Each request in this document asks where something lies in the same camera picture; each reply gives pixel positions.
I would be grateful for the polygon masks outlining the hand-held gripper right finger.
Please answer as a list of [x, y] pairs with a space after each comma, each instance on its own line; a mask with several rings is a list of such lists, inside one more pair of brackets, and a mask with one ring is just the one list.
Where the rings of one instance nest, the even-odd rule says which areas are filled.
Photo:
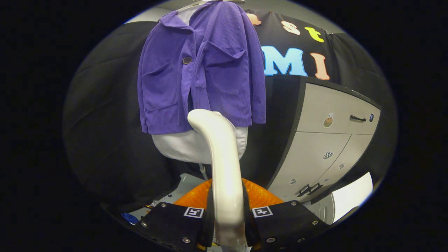
[[329, 229], [297, 200], [284, 202], [261, 186], [242, 179], [247, 245], [254, 251], [288, 251]]

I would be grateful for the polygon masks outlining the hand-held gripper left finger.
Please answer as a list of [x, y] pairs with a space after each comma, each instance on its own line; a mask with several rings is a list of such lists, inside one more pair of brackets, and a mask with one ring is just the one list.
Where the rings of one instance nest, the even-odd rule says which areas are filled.
[[209, 179], [173, 204], [157, 204], [141, 218], [140, 234], [171, 251], [206, 251], [214, 236], [211, 188]]

